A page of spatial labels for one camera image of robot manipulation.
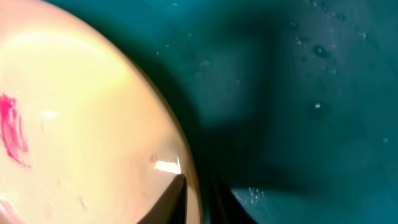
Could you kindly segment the yellow-green plate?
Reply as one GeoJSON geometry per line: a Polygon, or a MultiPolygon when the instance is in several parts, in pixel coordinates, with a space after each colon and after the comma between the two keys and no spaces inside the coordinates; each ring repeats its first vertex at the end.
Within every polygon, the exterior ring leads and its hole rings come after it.
{"type": "Polygon", "coordinates": [[[44,1],[1,2],[1,222],[138,223],[176,175],[203,223],[174,115],[88,24],[44,1]]]}

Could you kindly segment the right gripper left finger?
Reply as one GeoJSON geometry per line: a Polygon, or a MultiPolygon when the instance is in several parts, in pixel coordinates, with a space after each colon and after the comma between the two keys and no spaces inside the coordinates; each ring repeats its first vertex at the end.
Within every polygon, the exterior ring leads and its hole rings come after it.
{"type": "Polygon", "coordinates": [[[186,224],[186,219],[187,178],[179,174],[138,224],[186,224]]]}

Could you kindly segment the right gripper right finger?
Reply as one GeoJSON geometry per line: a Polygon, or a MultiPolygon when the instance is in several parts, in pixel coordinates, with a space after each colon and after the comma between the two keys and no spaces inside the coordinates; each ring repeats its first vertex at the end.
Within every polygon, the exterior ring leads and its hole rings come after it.
{"type": "Polygon", "coordinates": [[[256,224],[227,186],[214,178],[209,191],[212,224],[256,224]]]}

